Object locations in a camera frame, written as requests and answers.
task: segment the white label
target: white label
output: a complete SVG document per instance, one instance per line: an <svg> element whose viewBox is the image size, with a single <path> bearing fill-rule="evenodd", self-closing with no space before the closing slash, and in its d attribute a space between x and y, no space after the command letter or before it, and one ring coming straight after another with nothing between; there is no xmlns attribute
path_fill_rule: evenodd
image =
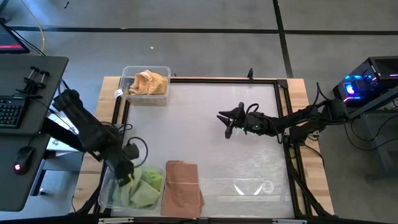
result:
<svg viewBox="0 0 398 224"><path fill-rule="evenodd" d="M114 92L114 97L117 98L118 96L123 95L123 91L121 89L118 89Z"/></svg>

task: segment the blue led light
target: blue led light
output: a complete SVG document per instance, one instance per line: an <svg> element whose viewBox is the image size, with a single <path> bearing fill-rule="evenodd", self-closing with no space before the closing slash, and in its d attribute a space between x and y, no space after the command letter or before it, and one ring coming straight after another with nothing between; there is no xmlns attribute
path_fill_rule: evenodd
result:
<svg viewBox="0 0 398 224"><path fill-rule="evenodd" d="M353 87L351 85L346 85L346 90L347 90L347 93L349 93L349 94L355 93L355 91L353 90Z"/></svg>

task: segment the crumpled paper bag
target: crumpled paper bag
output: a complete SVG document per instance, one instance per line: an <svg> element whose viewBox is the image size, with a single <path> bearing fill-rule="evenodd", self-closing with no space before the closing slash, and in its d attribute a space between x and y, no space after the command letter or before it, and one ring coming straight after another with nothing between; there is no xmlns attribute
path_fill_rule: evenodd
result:
<svg viewBox="0 0 398 224"><path fill-rule="evenodd" d="M136 74L130 86L130 95L164 95L167 91L167 78L158 73L145 70Z"/></svg>

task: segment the keyboard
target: keyboard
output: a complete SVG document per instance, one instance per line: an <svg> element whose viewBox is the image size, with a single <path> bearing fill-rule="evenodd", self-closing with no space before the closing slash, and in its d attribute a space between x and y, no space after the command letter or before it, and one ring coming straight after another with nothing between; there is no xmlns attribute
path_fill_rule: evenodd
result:
<svg viewBox="0 0 398 224"><path fill-rule="evenodd" d="M23 96L0 96L0 128L19 128L25 108Z"/></svg>

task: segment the table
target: table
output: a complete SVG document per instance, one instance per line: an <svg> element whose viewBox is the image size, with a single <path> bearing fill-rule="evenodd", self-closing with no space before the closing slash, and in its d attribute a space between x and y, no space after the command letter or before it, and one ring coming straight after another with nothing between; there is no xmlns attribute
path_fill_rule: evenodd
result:
<svg viewBox="0 0 398 224"><path fill-rule="evenodd" d="M192 79L198 77L178 77L184 79ZM101 93L99 94L98 106L95 116L100 121L111 122L113 117L113 109L115 105L114 91L118 89L120 77L105 77ZM302 109L308 105L307 93L305 91L304 81L302 79L287 79L289 84L290 100L293 111ZM120 103L118 111L118 123L122 121L124 110L124 100ZM319 150L318 143L311 140L307 141L307 145ZM303 161L304 173L308 188L312 191L316 199L323 205L326 211L333 213L333 207L330 200L328 185L326 182L325 171L322 166L322 160L310 149L302 147L300 149ZM97 162L90 155L85 155L80 170L80 176L75 190L73 204L76 208L80 208L86 200L94 192L100 181L100 173L102 163ZM297 186L298 201L301 211L303 211L303 197Z"/></svg>
<svg viewBox="0 0 398 224"><path fill-rule="evenodd" d="M42 57L31 55L0 55L0 95L17 93L16 88L25 87L24 77L28 77L30 66L46 70L52 74L45 77L46 88L38 91L43 98L38 99L44 105L31 101L19 129L0 129L0 210L20 211L24 208L32 183L43 159L49 134L36 134L42 128L45 115L57 90L60 79L68 63L66 57ZM41 74L36 75L37 82ZM16 175L13 170L18 150L31 140L35 148L32 165L25 175Z"/></svg>

